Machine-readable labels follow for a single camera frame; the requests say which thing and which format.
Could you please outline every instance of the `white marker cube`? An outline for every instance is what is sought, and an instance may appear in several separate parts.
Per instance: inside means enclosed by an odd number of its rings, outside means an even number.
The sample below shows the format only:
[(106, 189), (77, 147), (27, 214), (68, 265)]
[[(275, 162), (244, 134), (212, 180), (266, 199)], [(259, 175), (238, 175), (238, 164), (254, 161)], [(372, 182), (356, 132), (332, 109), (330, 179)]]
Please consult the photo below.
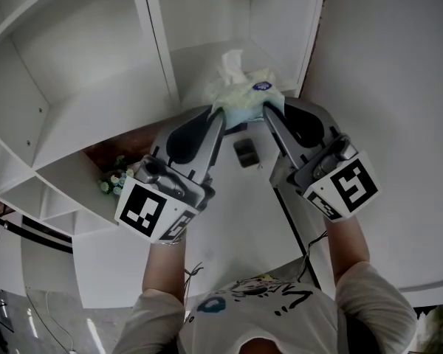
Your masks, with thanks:
[(362, 151), (310, 185), (303, 197), (329, 220), (341, 221), (356, 214), (381, 191), (368, 155)]
[(152, 243), (171, 243), (199, 212), (193, 207), (127, 177), (115, 220)]

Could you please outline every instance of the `shirt sleeve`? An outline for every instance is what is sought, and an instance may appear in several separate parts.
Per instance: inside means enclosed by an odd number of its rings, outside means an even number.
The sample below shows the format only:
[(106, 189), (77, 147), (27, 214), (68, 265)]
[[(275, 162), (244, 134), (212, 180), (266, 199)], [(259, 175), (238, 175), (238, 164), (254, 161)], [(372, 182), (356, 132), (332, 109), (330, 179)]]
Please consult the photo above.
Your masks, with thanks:
[(336, 301), (362, 321), (384, 354), (402, 354), (416, 331), (416, 314), (404, 296), (367, 262), (350, 268), (339, 280)]
[(156, 354), (184, 324), (184, 305), (173, 295), (154, 289), (140, 295), (112, 354)]

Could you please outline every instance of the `forearm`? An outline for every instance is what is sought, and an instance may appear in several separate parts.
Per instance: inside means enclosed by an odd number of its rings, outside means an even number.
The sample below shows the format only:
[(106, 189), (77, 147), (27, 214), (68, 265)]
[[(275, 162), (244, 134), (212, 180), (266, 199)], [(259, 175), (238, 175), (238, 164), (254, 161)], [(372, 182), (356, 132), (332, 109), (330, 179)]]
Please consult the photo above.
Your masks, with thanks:
[(142, 291), (154, 288), (184, 303), (185, 238), (177, 245), (151, 244)]
[(356, 217), (332, 223), (325, 219), (335, 283), (353, 265), (369, 262), (368, 244)]

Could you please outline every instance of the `cable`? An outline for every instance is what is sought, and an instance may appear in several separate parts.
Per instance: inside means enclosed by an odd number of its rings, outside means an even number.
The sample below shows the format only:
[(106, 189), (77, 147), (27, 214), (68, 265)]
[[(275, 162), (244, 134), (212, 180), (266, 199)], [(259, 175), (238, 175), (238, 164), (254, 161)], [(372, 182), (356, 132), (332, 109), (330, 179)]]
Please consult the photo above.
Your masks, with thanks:
[(328, 233), (325, 231), (323, 234), (321, 234), (320, 236), (318, 236), (316, 239), (312, 240), (307, 248), (307, 253), (305, 253), (305, 256), (303, 256), (303, 261), (302, 261), (302, 265), (299, 268), (298, 271), (298, 276), (297, 276), (297, 282), (301, 281), (302, 276), (306, 273), (307, 271), (307, 261), (309, 260), (309, 255), (310, 255), (310, 248), (317, 243), (318, 241), (322, 240), (324, 237), (327, 237)]
[(69, 336), (69, 338), (71, 339), (71, 351), (74, 351), (74, 339), (72, 338), (72, 336), (69, 334), (69, 332), (68, 332), (67, 330), (65, 330), (63, 327), (61, 327), (61, 326), (59, 325), (59, 323), (55, 320), (54, 317), (52, 317), (52, 314), (49, 312), (49, 304), (48, 304), (48, 301), (47, 301), (47, 294), (49, 294), (49, 291), (46, 291), (46, 297), (45, 297), (45, 299), (46, 299), (46, 310), (47, 310), (47, 314), (48, 314), (49, 317), (53, 320), (53, 322), (55, 322), (56, 325), (59, 326), (59, 328), (60, 328), (63, 332), (65, 332), (65, 334), (67, 334), (67, 335)]
[(58, 344), (64, 349), (64, 352), (65, 352), (66, 354), (69, 354), (69, 352), (67, 351), (67, 349), (62, 345), (62, 343), (60, 343), (60, 342), (58, 341), (58, 339), (54, 336), (54, 334), (52, 334), (51, 330), (49, 330), (49, 328), (46, 326), (46, 324), (44, 324), (43, 319), (41, 318), (41, 316), (39, 316), (39, 313), (38, 313), (38, 311), (36, 310), (35, 305), (32, 303), (32, 301), (31, 301), (31, 299), (30, 299), (30, 295), (28, 295), (28, 293), (27, 293), (27, 298), (28, 298), (28, 300), (29, 300), (30, 303), (31, 303), (32, 309), (35, 310), (36, 315), (37, 315), (38, 318), (41, 320), (41, 322), (43, 323), (43, 325), (44, 325), (44, 327), (46, 328), (46, 330), (47, 330), (47, 331), (49, 332), (49, 334), (54, 338), (54, 340), (56, 340), (56, 342), (57, 342), (57, 343), (58, 343)]
[(191, 279), (193, 276), (197, 275), (197, 274), (199, 273), (199, 271), (201, 271), (201, 270), (203, 269), (203, 267), (199, 267), (201, 264), (202, 264), (201, 262), (198, 263), (198, 264), (196, 265), (196, 267), (193, 268), (192, 271), (189, 271), (189, 270), (187, 270), (186, 268), (184, 269), (184, 272), (185, 272), (186, 274), (188, 274), (188, 276), (189, 276), (189, 277), (187, 278), (187, 280), (185, 281), (185, 283), (184, 283), (184, 300), (185, 300), (186, 302), (187, 302), (187, 298), (189, 297), (190, 279)]

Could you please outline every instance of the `person's left arm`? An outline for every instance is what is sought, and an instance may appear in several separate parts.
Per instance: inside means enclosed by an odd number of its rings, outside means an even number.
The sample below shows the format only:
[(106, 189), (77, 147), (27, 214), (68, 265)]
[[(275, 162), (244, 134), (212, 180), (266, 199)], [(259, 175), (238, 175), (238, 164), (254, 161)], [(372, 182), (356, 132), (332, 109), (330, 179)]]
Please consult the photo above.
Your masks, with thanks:
[(156, 354), (174, 341), (184, 323), (185, 238), (151, 244), (142, 294), (113, 354)]

